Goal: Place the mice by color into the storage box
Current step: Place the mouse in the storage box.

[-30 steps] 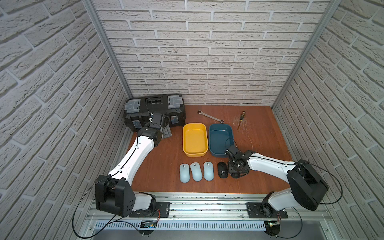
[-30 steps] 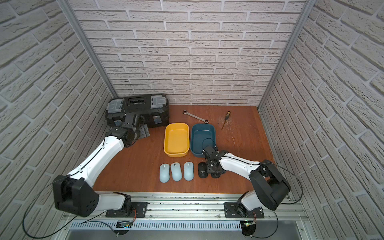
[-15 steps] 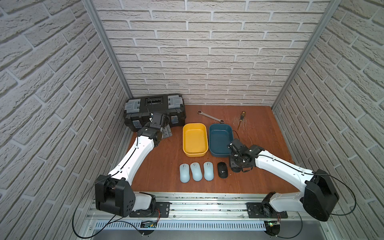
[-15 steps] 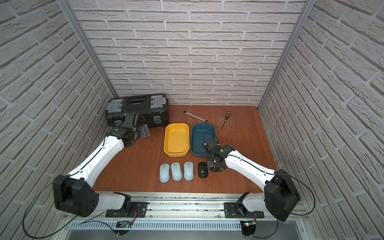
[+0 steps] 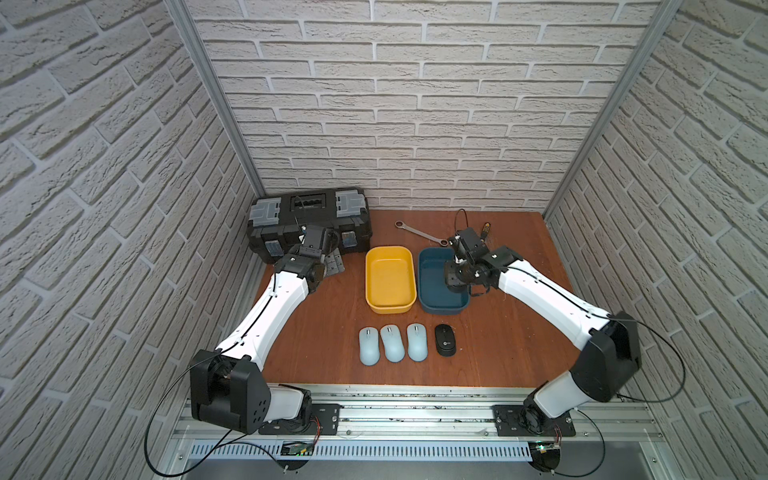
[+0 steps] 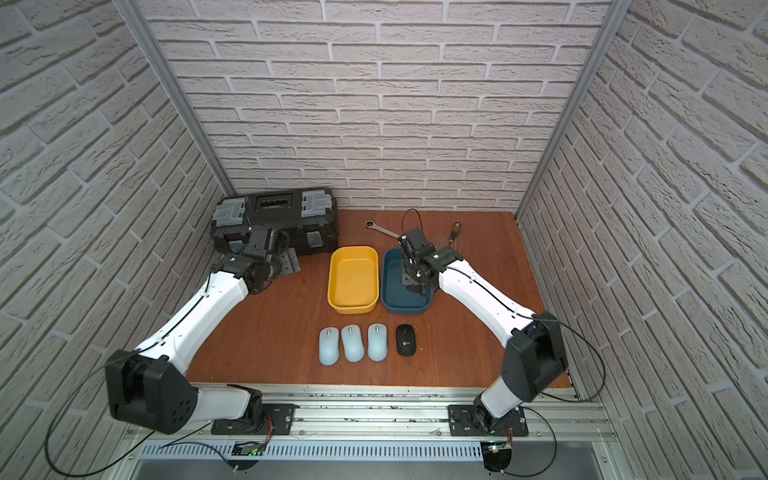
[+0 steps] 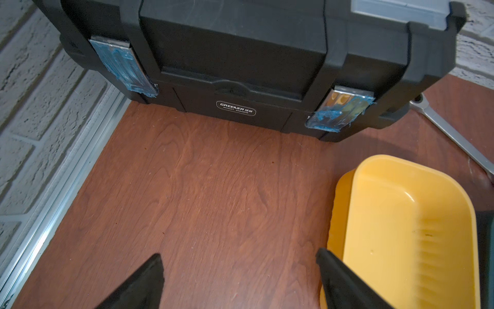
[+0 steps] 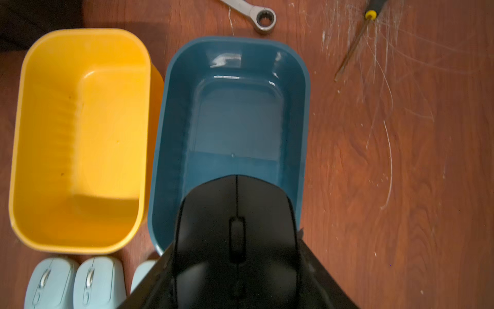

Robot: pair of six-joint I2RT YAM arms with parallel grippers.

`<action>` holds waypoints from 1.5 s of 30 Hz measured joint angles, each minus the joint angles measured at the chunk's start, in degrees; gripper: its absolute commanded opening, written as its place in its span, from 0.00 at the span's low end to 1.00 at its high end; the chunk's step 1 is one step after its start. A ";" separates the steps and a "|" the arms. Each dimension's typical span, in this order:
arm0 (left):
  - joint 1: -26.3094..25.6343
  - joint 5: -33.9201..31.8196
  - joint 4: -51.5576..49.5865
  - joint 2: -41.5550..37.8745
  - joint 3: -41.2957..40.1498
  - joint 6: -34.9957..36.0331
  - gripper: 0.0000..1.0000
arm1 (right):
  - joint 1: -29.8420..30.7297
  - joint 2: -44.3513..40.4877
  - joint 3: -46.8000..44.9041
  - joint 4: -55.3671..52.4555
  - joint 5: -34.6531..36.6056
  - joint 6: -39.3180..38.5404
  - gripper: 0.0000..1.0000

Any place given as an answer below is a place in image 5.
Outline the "black mouse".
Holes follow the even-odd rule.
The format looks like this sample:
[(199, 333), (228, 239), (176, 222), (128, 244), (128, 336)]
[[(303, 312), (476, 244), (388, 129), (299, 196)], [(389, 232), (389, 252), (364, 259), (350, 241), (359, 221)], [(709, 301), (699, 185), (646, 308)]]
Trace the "black mouse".
[(443, 357), (452, 357), (456, 354), (457, 345), (453, 328), (448, 324), (439, 324), (435, 327), (436, 351)]

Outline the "light blue mouse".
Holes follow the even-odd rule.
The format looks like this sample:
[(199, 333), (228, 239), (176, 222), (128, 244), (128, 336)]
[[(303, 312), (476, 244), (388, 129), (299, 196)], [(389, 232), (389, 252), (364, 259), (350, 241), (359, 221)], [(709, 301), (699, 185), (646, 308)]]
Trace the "light blue mouse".
[(405, 346), (399, 327), (394, 324), (382, 327), (380, 329), (380, 338), (387, 360), (391, 363), (401, 362), (405, 357)]
[(424, 325), (410, 324), (407, 329), (408, 356), (414, 362), (423, 362), (428, 356), (427, 331)]
[(376, 365), (380, 360), (379, 331), (365, 327), (359, 331), (359, 358), (364, 366)]

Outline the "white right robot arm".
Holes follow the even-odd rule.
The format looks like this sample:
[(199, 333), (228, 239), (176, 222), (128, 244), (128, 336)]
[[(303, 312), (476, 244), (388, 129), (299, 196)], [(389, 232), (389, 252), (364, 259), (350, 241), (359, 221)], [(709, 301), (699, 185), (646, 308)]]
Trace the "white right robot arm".
[(640, 370), (638, 325), (627, 313), (610, 313), (575, 296), (506, 246), (490, 250), (471, 228), (456, 232), (448, 243), (453, 249), (444, 266), (449, 289), (498, 289), (534, 310), (579, 350), (570, 369), (524, 400), (519, 421), (529, 432), (543, 435), (570, 410), (612, 400)]

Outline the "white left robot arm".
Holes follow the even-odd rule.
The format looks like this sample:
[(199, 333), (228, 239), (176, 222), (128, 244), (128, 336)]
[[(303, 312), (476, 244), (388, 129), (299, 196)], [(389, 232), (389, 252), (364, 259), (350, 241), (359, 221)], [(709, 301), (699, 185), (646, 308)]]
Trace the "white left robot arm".
[(300, 430), (312, 423), (311, 393), (270, 386), (263, 368), (293, 312), (324, 279), (325, 260), (340, 243), (336, 229), (305, 227), (300, 243), (274, 264), (269, 286), (245, 319), (214, 350), (195, 354), (189, 370), (194, 419), (243, 434), (279, 421)]

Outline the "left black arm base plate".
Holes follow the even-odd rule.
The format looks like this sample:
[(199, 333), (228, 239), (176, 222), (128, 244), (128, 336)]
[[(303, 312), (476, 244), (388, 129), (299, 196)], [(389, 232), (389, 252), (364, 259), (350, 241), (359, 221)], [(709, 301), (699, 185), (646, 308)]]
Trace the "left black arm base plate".
[(265, 423), (258, 433), (265, 436), (335, 436), (341, 410), (342, 406), (336, 403), (313, 404), (302, 410), (299, 418)]

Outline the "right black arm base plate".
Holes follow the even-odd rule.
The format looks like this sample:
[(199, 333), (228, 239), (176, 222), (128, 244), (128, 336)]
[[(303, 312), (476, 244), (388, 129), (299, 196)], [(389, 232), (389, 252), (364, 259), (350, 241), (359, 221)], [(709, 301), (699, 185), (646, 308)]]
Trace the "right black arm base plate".
[(499, 404), (491, 407), (499, 437), (575, 437), (576, 430), (569, 413), (549, 418), (533, 407)]

